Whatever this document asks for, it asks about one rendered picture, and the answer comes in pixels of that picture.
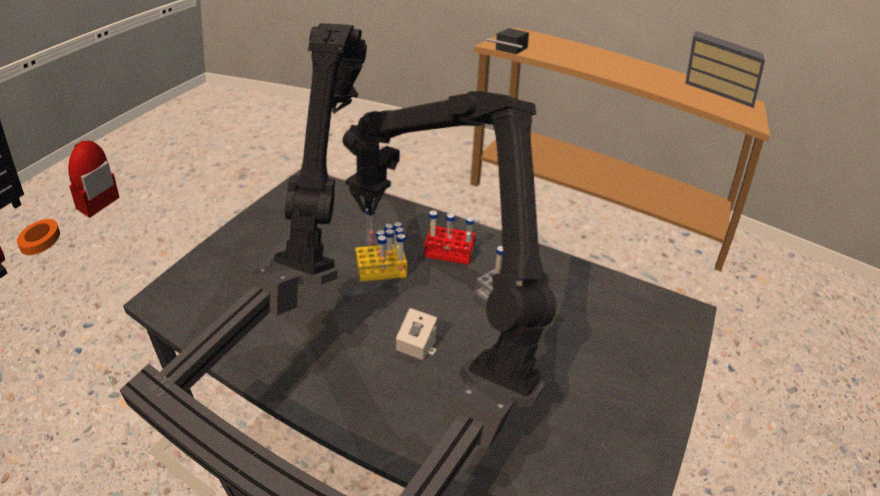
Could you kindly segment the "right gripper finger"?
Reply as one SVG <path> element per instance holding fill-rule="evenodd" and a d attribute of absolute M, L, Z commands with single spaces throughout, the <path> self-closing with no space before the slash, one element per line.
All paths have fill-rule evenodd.
<path fill-rule="evenodd" d="M 386 191 L 386 190 L 385 190 L 385 191 Z M 375 196 L 372 197 L 372 198 L 366 198 L 366 197 L 364 197 L 364 200 L 365 200 L 365 203 L 366 203 L 366 206 L 367 206 L 367 209 L 368 209 L 368 212 L 369 212 L 369 215 L 370 215 L 370 216 L 372 216 L 372 215 L 375 213 L 375 210 L 376 210 L 376 208 L 377 208 L 377 205 L 378 205 L 378 203 L 379 203 L 379 201 L 380 201 L 380 199 L 381 199 L 381 197 L 383 196 L 383 194 L 384 194 L 385 191 L 381 191 L 381 194 L 379 194 L 379 195 L 376 196 L 376 197 L 375 197 Z M 372 201 L 373 201 L 374 198 L 375 198 L 375 201 L 374 201 L 373 208 L 372 208 Z"/>
<path fill-rule="evenodd" d="M 359 194 L 356 194 L 356 193 L 354 193 L 354 192 L 351 192 L 351 195 L 354 197 L 354 199 L 356 200 L 356 202 L 357 202 L 358 205 L 360 206 L 362 212 L 365 213 L 367 207 L 366 207 L 366 204 L 363 204 L 363 202 L 362 202 L 362 200 L 361 200 L 361 198 L 360 198 L 360 195 L 359 195 Z"/>

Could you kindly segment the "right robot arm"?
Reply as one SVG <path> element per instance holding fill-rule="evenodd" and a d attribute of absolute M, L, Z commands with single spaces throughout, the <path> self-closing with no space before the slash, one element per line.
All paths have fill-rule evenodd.
<path fill-rule="evenodd" d="M 556 299 L 548 287 L 548 274 L 543 273 L 538 246 L 531 149 L 535 114 L 534 103 L 470 91 L 444 101 L 368 112 L 358 125 L 350 126 L 342 139 L 362 168 L 378 164 L 380 152 L 380 184 L 387 179 L 388 167 L 395 171 L 400 150 L 389 146 L 379 150 L 379 143 L 389 144 L 391 138 L 403 133 L 494 123 L 503 241 L 500 273 L 506 274 L 492 276 L 493 290 L 486 313 L 491 326 L 502 335 L 492 348 L 484 349 L 472 361 L 469 371 L 523 396 L 529 396 L 542 374 L 533 368 L 534 355 L 543 326 L 556 313 Z M 515 279 L 528 286 L 516 287 Z"/>

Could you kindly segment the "grey tube rack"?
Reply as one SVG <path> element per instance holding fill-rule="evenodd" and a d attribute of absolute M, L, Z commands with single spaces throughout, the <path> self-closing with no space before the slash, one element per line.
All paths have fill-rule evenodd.
<path fill-rule="evenodd" d="M 479 277 L 476 281 L 476 290 L 475 294 L 482 298 L 484 301 L 487 301 L 487 297 L 492 292 L 492 276 L 497 274 L 495 269 L 486 273 L 485 275 Z M 492 285 L 491 285 L 492 284 Z"/>

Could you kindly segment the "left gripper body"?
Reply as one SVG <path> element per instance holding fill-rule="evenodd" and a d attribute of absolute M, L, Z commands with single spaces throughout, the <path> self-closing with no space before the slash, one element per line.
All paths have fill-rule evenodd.
<path fill-rule="evenodd" d="M 342 80 L 342 78 L 340 78 L 338 76 L 338 79 L 335 83 L 335 93 L 334 93 L 333 103 L 352 102 L 351 98 L 349 98 L 349 99 L 347 99 L 347 98 L 348 97 L 357 98 L 357 96 L 358 96 L 357 91 L 355 90 L 354 87 L 351 88 L 351 85 L 353 85 L 354 82 L 355 81 L 351 81 L 348 83 L 348 81 Z"/>

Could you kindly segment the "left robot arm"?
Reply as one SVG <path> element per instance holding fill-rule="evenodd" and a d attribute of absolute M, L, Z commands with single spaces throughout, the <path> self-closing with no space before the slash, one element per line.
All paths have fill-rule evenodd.
<path fill-rule="evenodd" d="M 344 24 L 320 23 L 310 32 L 308 51 L 312 51 L 313 74 L 303 162 L 299 176 L 291 175 L 288 181 L 288 254 L 274 254 L 274 262 L 311 275 L 334 268 L 334 260 L 323 256 L 322 229 L 317 224 L 330 224 L 334 207 L 335 179 L 328 179 L 327 147 L 335 83 L 338 75 L 350 82 L 359 75 L 367 49 L 361 35 L 354 25 Z"/>

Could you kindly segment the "yellow tube rack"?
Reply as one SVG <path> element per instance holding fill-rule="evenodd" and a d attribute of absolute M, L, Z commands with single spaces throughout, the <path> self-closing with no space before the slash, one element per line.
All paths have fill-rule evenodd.
<path fill-rule="evenodd" d="M 369 252 L 372 251 L 372 252 Z M 364 253 L 360 253 L 364 252 Z M 361 281 L 372 281 L 372 280 L 382 280 L 382 279 L 393 279 L 393 278 L 403 278 L 407 277 L 407 261 L 404 254 L 404 260 L 399 261 L 398 255 L 396 254 L 396 249 L 393 244 L 393 255 L 388 256 L 386 250 L 386 260 L 385 262 L 379 262 L 378 256 L 378 246 L 369 246 L 369 247 L 358 247 L 356 248 L 356 254 L 359 265 L 359 280 Z M 390 262 L 393 261 L 393 262 Z M 372 263 L 374 262 L 374 263 Z M 363 263 L 363 264 L 362 264 Z M 364 264 L 365 263 L 365 264 Z M 396 267 L 395 267 L 396 266 Z M 398 266 L 403 266 L 402 271 L 399 271 Z M 406 266 L 406 269 L 405 269 Z M 385 268 L 383 273 L 381 273 L 379 268 Z M 377 269 L 374 269 L 377 268 Z M 364 270 L 367 269 L 367 270 Z"/>

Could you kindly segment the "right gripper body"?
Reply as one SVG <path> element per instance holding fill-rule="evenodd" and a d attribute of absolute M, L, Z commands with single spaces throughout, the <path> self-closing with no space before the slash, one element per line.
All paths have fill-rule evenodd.
<path fill-rule="evenodd" d="M 349 191 L 354 192 L 356 194 L 362 195 L 366 198 L 372 198 L 381 193 L 381 191 L 386 190 L 391 186 L 391 181 L 386 179 L 380 184 L 378 184 L 377 180 L 377 166 L 368 166 L 361 167 L 357 164 L 357 174 L 358 179 L 356 178 L 356 173 L 349 178 L 346 179 L 346 185 L 349 184 Z M 386 188 L 385 188 L 386 187 Z M 383 189 L 383 190 L 382 190 Z M 368 192 L 367 192 L 368 191 Z"/>

